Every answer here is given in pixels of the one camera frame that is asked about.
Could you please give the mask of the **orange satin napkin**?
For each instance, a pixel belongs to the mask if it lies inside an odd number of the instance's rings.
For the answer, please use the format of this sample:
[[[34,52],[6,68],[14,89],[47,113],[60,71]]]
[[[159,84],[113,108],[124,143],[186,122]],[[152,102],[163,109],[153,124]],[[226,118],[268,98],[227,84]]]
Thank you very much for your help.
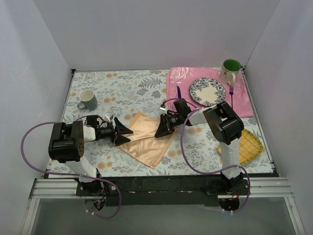
[[[128,128],[133,131],[126,137],[131,141],[118,148],[144,165],[155,168],[176,137],[176,131],[170,135],[155,138],[159,121],[142,112],[138,112]]]

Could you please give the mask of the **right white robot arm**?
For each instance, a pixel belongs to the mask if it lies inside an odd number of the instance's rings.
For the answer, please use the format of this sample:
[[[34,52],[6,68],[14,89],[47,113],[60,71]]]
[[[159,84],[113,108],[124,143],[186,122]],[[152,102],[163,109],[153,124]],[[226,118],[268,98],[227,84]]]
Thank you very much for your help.
[[[170,135],[175,127],[182,125],[180,146],[186,164],[196,173],[202,175],[221,174],[221,188],[226,194],[234,194],[243,182],[240,167],[239,144],[244,130],[244,124],[231,106],[225,101],[209,108],[191,110],[187,101],[177,98],[174,101],[176,111],[168,110],[160,115],[160,123],[155,138]],[[213,172],[202,172],[189,163],[183,150],[183,133],[185,126],[195,126],[207,123],[216,140],[220,143],[222,169]]]

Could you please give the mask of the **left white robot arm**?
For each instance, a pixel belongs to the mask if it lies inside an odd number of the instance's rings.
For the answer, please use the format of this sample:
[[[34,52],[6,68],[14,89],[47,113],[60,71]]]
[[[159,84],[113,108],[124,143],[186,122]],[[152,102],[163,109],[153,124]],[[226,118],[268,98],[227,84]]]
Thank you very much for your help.
[[[125,135],[134,132],[124,126],[118,118],[110,115],[88,115],[78,118],[70,124],[58,122],[53,125],[48,146],[48,154],[52,160],[70,168],[72,173],[49,172],[51,175],[73,176],[80,182],[88,183],[87,190],[94,196],[100,195],[104,184],[97,168],[93,167],[85,156],[86,142],[109,139],[115,146],[131,140]]]

